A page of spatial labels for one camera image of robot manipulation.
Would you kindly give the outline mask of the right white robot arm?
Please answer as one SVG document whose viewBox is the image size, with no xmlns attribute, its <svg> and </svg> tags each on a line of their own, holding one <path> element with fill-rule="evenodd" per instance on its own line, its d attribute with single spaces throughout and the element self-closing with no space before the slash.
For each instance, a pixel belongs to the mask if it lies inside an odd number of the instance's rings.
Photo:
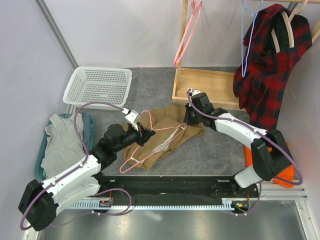
<svg viewBox="0 0 320 240">
<path fill-rule="evenodd" d="M 188 125 L 203 124 L 226 134 L 251 150 L 252 164 L 234 175 L 229 191 L 242 196 L 247 187 L 260 181 L 271 181 L 292 165 L 292 156 L 282 133 L 254 127 L 234 117 L 227 110 L 215 108 L 206 93 L 187 90 L 184 121 Z"/>
</svg>

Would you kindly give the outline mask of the red plaid skirt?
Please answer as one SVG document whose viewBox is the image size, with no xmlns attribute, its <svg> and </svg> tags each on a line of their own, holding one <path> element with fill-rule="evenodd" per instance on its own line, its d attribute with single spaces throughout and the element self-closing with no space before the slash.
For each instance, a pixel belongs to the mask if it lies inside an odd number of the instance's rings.
<svg viewBox="0 0 320 240">
<path fill-rule="evenodd" d="M 277 127 L 284 91 L 294 66 L 313 45 L 308 20 L 295 15 L 291 21 L 294 47 L 289 47 L 287 29 L 281 15 L 291 11 L 281 4 L 260 10 L 243 37 L 247 48 L 243 64 L 233 77 L 233 92 L 245 109 L 250 124 L 266 130 Z M 275 30 L 280 52 L 276 53 L 271 31 Z"/>
</svg>

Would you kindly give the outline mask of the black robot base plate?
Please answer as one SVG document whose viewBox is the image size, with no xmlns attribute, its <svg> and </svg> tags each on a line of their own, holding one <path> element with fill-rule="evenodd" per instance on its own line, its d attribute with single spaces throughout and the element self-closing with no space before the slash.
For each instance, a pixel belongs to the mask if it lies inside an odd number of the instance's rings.
<svg viewBox="0 0 320 240">
<path fill-rule="evenodd" d="M 110 196 L 126 199 L 131 204 L 133 197 L 141 195 L 202 195 L 213 198 L 258 197 L 258 187 L 252 184 L 240 188 L 232 176 L 106 176 L 103 173 L 94 175 L 100 184 L 99 192 L 108 196 L 106 190 L 111 190 Z"/>
</svg>

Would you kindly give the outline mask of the beige wooden hanger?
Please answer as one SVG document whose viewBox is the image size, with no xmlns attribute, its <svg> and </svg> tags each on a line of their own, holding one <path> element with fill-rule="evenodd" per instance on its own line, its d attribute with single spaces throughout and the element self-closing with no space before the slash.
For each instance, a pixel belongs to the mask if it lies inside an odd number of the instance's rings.
<svg viewBox="0 0 320 240">
<path fill-rule="evenodd" d="M 295 7 L 290 16 L 288 16 L 288 14 L 284 11 L 281 11 L 281 15 L 287 30 L 287 35 L 288 35 L 288 42 L 289 42 L 289 47 L 293 48 L 295 46 L 295 40 L 294 40 L 294 33 L 292 30 L 292 26 L 291 26 L 291 21 L 294 18 L 295 15 L 300 14 L 306 7 L 308 3 L 308 0 L 304 0 L 302 2 L 301 7 Z M 273 28 L 271 31 L 271 36 L 272 36 L 272 40 L 273 40 L 273 44 L 274 44 L 274 48 L 275 48 L 275 52 L 279 53 L 281 51 L 280 45 L 279 45 L 279 41 L 275 32 L 275 29 Z"/>
</svg>

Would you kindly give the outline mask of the thin pink wire hanger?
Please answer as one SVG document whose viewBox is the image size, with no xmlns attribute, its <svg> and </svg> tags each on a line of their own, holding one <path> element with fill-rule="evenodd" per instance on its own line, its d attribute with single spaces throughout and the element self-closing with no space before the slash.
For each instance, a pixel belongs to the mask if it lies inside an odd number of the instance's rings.
<svg viewBox="0 0 320 240">
<path fill-rule="evenodd" d="M 150 123 L 150 129 L 152 131 L 155 131 L 156 133 L 160 132 L 160 131 L 166 131 L 166 130 L 172 130 L 171 135 L 164 140 L 159 146 L 155 147 L 148 155 L 145 156 L 145 158 L 143 158 L 142 160 L 137 160 L 136 158 L 134 158 L 134 154 L 136 153 L 136 151 L 141 147 L 141 146 L 137 146 L 137 148 L 132 152 L 130 158 L 128 158 L 127 160 L 125 160 L 125 162 L 119 167 L 119 172 L 121 174 L 127 173 L 128 171 L 130 171 L 131 169 L 137 167 L 138 165 L 142 165 L 143 162 L 147 159 L 149 159 L 151 156 L 155 155 L 156 153 L 161 152 L 163 149 L 167 149 L 170 145 L 170 143 L 176 139 L 179 135 L 181 135 L 183 132 L 185 132 L 185 130 L 187 129 L 187 125 L 185 123 L 180 123 L 177 126 L 170 126 L 170 127 L 164 127 L 164 128 L 158 128 L 158 129 L 154 129 L 153 128 L 153 122 L 152 122 L 152 115 L 151 112 L 148 110 L 143 110 L 140 114 L 143 115 L 144 113 L 148 113 L 149 115 L 149 123 Z M 126 170 L 123 170 L 123 167 L 129 162 L 129 161 L 134 161 L 135 164 L 132 165 L 131 167 L 129 167 Z"/>
</svg>

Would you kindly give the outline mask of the tan brown garment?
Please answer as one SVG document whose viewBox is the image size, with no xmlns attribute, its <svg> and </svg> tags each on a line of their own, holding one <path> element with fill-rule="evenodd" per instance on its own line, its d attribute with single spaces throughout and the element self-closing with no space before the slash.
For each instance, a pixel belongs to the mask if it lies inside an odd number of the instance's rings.
<svg viewBox="0 0 320 240">
<path fill-rule="evenodd" d="M 153 108 L 150 110 L 151 118 L 152 118 L 152 126 L 154 129 L 167 128 L 172 126 L 177 126 L 179 124 L 185 123 L 184 118 L 186 114 L 186 108 L 183 105 L 174 105 L 169 104 L 162 108 Z M 147 129 L 151 129 L 150 120 L 148 113 L 144 113 L 141 115 L 139 122 L 143 125 L 143 127 Z M 134 154 L 134 158 L 138 161 L 144 159 L 146 155 L 148 155 L 154 148 L 159 146 L 163 141 L 165 141 L 173 132 L 172 129 L 159 131 L 152 136 L 144 146 L 141 146 L 136 153 Z M 167 149 L 163 149 L 162 151 L 154 154 L 147 160 L 143 162 L 143 164 L 139 164 L 136 166 L 137 168 L 142 168 L 145 170 L 151 169 L 154 163 L 168 154 L 173 152 L 176 148 L 183 145 L 188 140 L 202 136 L 205 133 L 204 128 L 201 125 L 187 125 L 185 132 L 179 135 L 176 139 L 174 139 L 168 146 Z M 133 143 L 132 145 L 126 147 L 124 149 L 124 160 L 130 158 L 132 152 L 137 148 L 138 144 Z M 126 170 L 136 162 L 130 160 L 122 169 Z"/>
</svg>

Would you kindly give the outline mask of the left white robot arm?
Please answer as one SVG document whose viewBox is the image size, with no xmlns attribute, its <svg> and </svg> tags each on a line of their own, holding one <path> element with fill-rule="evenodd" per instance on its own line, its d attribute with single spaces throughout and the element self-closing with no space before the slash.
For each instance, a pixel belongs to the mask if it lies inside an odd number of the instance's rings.
<svg viewBox="0 0 320 240">
<path fill-rule="evenodd" d="M 155 131 L 143 127 L 134 128 L 128 124 L 127 130 L 120 124 L 108 127 L 95 147 L 79 162 L 42 182 L 30 181 L 23 192 L 18 210 L 22 214 L 20 229 L 27 230 L 28 221 L 35 231 L 48 227 L 64 209 L 85 197 L 106 196 L 110 191 L 108 182 L 102 180 L 102 170 L 110 166 L 117 153 L 133 143 L 143 146 Z"/>
</svg>

